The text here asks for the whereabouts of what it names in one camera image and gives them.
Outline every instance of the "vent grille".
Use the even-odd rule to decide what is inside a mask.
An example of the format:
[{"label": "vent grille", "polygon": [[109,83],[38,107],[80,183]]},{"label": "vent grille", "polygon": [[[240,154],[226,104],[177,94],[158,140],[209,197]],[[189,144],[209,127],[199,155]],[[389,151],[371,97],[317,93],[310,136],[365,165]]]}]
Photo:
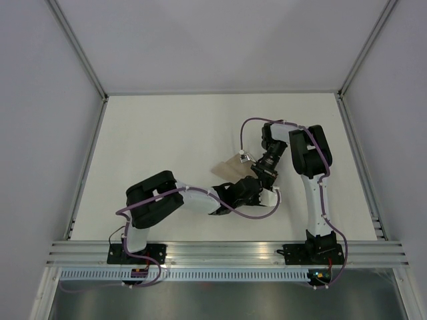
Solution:
[{"label": "vent grille", "polygon": [[[294,281],[306,282],[307,269],[170,269],[162,271],[163,281],[233,281],[233,282],[265,282]],[[155,268],[148,272],[147,280],[157,276]],[[63,268],[61,280],[118,280],[132,281],[139,279],[131,276],[131,269],[124,268]]]}]

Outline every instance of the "metal frame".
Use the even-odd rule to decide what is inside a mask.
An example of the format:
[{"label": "metal frame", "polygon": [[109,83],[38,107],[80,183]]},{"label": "metal frame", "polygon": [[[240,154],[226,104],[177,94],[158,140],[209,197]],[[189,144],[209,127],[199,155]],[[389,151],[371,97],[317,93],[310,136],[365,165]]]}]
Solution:
[{"label": "metal frame", "polygon": [[[99,130],[107,105],[108,94],[104,91],[95,71],[93,70],[89,60],[87,59],[77,37],[75,36],[70,24],[68,23],[64,13],[62,12],[57,0],[45,0],[50,10],[55,16],[62,28],[67,40],[70,42],[78,59],[81,61],[83,68],[91,79],[93,85],[103,99],[99,119],[93,133],[93,140],[87,152],[85,165],[81,173],[80,183],[77,186],[73,205],[70,211],[69,228],[65,234],[65,239],[69,239],[72,231],[75,215],[80,204],[81,195],[85,185],[85,180],[89,172],[91,159],[95,151],[96,141],[99,135]],[[349,242],[349,258],[348,268],[357,269],[377,269],[387,268],[393,269],[398,284],[399,292],[402,296],[406,312],[409,319],[426,319],[424,314],[424,306],[422,305],[420,294],[416,290],[416,286],[412,280],[412,275],[409,270],[408,260],[405,256],[403,246],[398,241],[388,240],[381,222],[381,208],[377,202],[374,188],[371,183],[369,172],[364,162],[363,154],[356,134],[353,129],[350,114],[345,104],[344,94],[351,85],[353,78],[357,74],[359,68],[363,64],[367,54],[377,40],[381,30],[385,26],[388,18],[393,12],[398,0],[388,0],[384,6],[375,26],[370,32],[363,48],[359,52],[352,68],[345,78],[340,90],[335,92],[338,109],[342,117],[344,128],[348,136],[348,141],[360,180],[362,182],[365,197],[371,212],[374,227],[377,232],[378,240],[383,241],[350,241]],[[318,91],[298,91],[301,92],[318,92]],[[245,91],[230,91],[230,92],[147,92],[149,94],[212,94],[212,93],[249,93]],[[167,245],[166,265],[172,271],[181,270],[182,272],[194,270],[219,270],[226,268],[227,270],[253,270],[255,272],[264,272],[266,274],[274,272],[284,272],[288,267],[284,264],[282,256],[276,254],[276,249],[281,249],[281,246],[286,243],[299,242],[231,242],[231,243],[188,243],[188,242],[169,242]],[[52,244],[47,258],[45,273],[37,293],[35,304],[31,313],[31,319],[47,319],[53,302],[54,294],[57,288],[57,283],[60,277],[72,279],[73,276],[83,276],[84,279],[93,277],[92,273],[84,273],[86,270],[92,271],[113,271],[117,266],[106,265],[108,254],[107,241],[56,241]],[[307,266],[292,268],[292,270],[305,271]],[[102,276],[104,280],[111,280],[110,276]]]}]

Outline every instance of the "black wire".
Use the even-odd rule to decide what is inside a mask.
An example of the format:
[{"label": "black wire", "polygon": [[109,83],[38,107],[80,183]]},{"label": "black wire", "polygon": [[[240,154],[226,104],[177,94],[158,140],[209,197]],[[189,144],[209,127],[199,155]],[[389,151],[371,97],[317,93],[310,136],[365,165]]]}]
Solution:
[{"label": "black wire", "polygon": [[114,231],[109,237],[108,237],[108,243],[109,243],[109,245],[111,246],[111,237],[113,237],[113,235],[115,234],[115,233],[117,233],[118,231],[120,231],[120,230],[122,230],[123,228],[124,228],[125,226],[124,225],[122,225],[119,229],[117,229],[116,231]]}]

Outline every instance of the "white table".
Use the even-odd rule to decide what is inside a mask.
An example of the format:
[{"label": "white table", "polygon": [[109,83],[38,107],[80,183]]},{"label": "white table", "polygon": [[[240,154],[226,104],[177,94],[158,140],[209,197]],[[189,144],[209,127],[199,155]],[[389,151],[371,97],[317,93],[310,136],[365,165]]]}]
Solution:
[{"label": "white table", "polygon": [[[200,187],[225,182],[210,169],[238,153],[240,126],[248,117],[321,125],[333,157],[331,221],[349,240],[376,240],[338,107],[329,93],[110,97],[71,238],[106,240],[125,222],[114,213],[125,206],[126,189],[160,171],[171,170],[175,178]],[[262,125],[252,121],[244,132],[244,149],[257,158],[264,152]],[[178,209],[150,229],[149,240],[305,240],[306,196],[290,148],[276,169],[282,204],[271,217],[256,221],[233,213],[216,217]],[[261,215],[270,209],[241,210]]]}]

